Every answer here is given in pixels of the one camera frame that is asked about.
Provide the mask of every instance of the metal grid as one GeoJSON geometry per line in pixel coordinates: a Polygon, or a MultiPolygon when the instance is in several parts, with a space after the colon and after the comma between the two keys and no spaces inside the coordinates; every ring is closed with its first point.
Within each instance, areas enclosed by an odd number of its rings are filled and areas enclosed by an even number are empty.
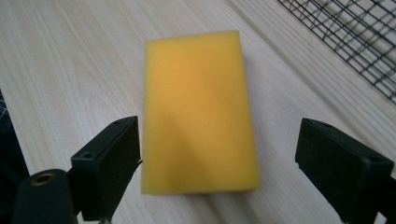
{"type": "Polygon", "coordinates": [[[396,104],[396,0],[277,0],[396,104]]]}

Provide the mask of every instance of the screw hole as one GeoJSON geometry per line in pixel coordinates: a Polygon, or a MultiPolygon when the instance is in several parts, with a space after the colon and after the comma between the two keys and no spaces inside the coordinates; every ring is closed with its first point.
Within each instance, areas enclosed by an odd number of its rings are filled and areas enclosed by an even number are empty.
{"type": "Polygon", "coordinates": [[[85,159],[92,158],[92,153],[91,152],[84,152],[84,153],[82,153],[81,157],[85,158],[85,159]]]}
{"type": "Polygon", "coordinates": [[[31,184],[36,187],[46,185],[49,182],[51,182],[52,179],[55,178],[55,176],[56,176],[56,174],[54,174],[54,173],[42,174],[42,175],[39,175],[38,177],[36,177],[35,179],[33,179],[31,184]]]}

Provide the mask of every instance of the wooden table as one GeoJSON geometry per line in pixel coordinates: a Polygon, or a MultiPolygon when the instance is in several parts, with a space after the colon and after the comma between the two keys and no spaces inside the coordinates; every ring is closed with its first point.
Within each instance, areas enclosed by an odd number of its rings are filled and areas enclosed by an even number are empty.
{"type": "Polygon", "coordinates": [[[294,162],[301,119],[396,161],[396,106],[276,0],[0,1],[0,85],[31,174],[70,169],[113,120],[142,123],[145,41],[223,30],[241,35],[262,187],[142,195],[138,168],[113,222],[341,223],[294,162]]]}

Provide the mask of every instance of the sponge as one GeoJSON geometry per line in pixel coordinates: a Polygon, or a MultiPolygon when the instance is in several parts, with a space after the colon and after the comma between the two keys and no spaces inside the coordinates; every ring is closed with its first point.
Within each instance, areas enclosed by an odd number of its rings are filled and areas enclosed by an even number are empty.
{"type": "Polygon", "coordinates": [[[259,187],[237,31],[147,42],[142,154],[142,193],[259,187]]]}

